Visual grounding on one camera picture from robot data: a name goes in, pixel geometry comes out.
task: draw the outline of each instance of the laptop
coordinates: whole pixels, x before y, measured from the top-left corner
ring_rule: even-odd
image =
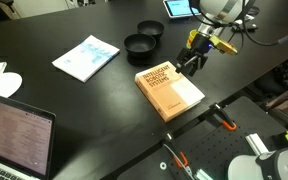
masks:
[[[0,180],[49,178],[53,113],[0,97]]]

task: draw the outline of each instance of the bowl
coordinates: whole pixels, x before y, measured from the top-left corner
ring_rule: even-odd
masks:
[[[146,34],[132,34],[125,38],[124,46],[129,55],[145,58],[153,54],[156,41]]]
[[[164,25],[153,20],[142,21],[137,25],[137,32],[153,36],[157,41],[164,33]]]

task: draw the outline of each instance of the black table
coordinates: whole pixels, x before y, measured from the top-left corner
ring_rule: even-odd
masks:
[[[257,5],[261,13],[254,23],[260,29],[254,37],[270,41],[288,33],[288,1],[259,1]],[[127,56],[123,40],[147,19],[161,21],[165,33],[150,64],[131,65],[134,61]],[[210,52],[204,69],[190,78],[206,98],[165,124],[135,85],[134,76],[163,61],[175,62],[189,31],[197,27],[194,21],[170,22],[162,2],[156,0],[116,0],[0,23],[0,61],[8,63],[6,71],[23,77],[22,87],[11,98],[57,115],[52,177],[117,175],[138,160],[135,157],[154,149],[166,132],[179,130],[210,104],[223,101],[288,58],[288,43],[268,48],[246,41],[242,53],[234,57]],[[83,84],[51,62],[89,35],[121,52]],[[230,35],[227,30],[222,37]],[[234,41],[239,47],[240,38]]]
[[[250,134],[257,133],[269,151],[280,149],[280,143],[274,140],[274,136],[284,133],[286,129],[250,99],[241,97],[227,106],[225,111],[236,122],[236,130],[228,131],[210,119],[173,142],[177,150],[185,154],[194,174],[198,169],[203,169],[213,179],[226,179],[228,166],[234,157],[255,155],[245,139]],[[167,164],[165,170],[160,168],[161,162]],[[121,174],[118,179],[189,178],[177,167],[167,150],[162,148]]]

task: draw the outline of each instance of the booklet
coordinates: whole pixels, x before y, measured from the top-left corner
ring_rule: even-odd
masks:
[[[165,122],[189,110],[205,95],[169,61],[139,72],[135,83]]]
[[[118,48],[91,35],[52,63],[55,67],[85,83],[119,51]]]

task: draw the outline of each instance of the cable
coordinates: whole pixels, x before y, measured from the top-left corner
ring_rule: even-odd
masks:
[[[222,24],[220,22],[216,22],[212,19],[210,19],[209,17],[206,16],[206,14],[202,11],[201,6],[200,6],[200,0],[196,0],[197,2],[197,10],[201,13],[201,15],[207,19],[208,21],[210,21],[213,24],[213,27],[215,28],[219,28],[219,27],[230,27],[232,26],[232,23],[228,23],[228,24]]]
[[[210,23],[207,23],[207,22],[204,22],[203,20],[201,20],[200,18],[198,18],[195,13],[193,12],[192,10],[192,0],[189,0],[188,1],[188,4],[190,6],[190,11],[191,13],[193,14],[194,18],[197,19],[200,23],[203,23],[203,24],[206,24],[206,25],[209,25],[209,26],[214,26],[214,24],[210,24]]]
[[[232,36],[230,37],[230,39],[229,39],[227,42],[230,42],[230,41],[233,39],[235,33],[236,33],[236,32],[234,31],[233,34],[232,34]]]
[[[238,26],[237,28],[240,30],[241,38],[242,38],[241,47],[240,47],[240,49],[237,51],[237,54],[240,54],[240,53],[242,52],[243,47],[244,47],[244,33],[243,33],[243,30],[242,30],[239,26]]]
[[[189,172],[186,167],[184,166],[184,164],[182,163],[182,161],[180,160],[180,158],[178,158],[178,156],[174,153],[174,151],[168,147],[168,145],[166,144],[163,144],[164,147],[166,147],[166,149],[168,149],[172,154],[173,156],[177,159],[177,161],[181,164],[181,166],[183,167],[183,169],[185,170],[185,172],[187,173],[187,175],[192,179],[192,180],[195,180],[195,178],[193,177],[192,175],[192,172]]]
[[[278,44],[278,41],[276,42],[273,42],[273,43],[263,43],[263,42],[259,42],[255,39],[253,39],[250,34],[248,33],[247,31],[247,28],[246,28],[246,24],[245,24],[245,17],[246,16],[246,12],[245,12],[245,0],[243,0],[242,2],[242,24],[243,24],[243,28],[244,28],[244,31],[246,33],[246,36],[252,41],[254,42],[255,44],[258,44],[258,45],[261,45],[261,46],[275,46]]]

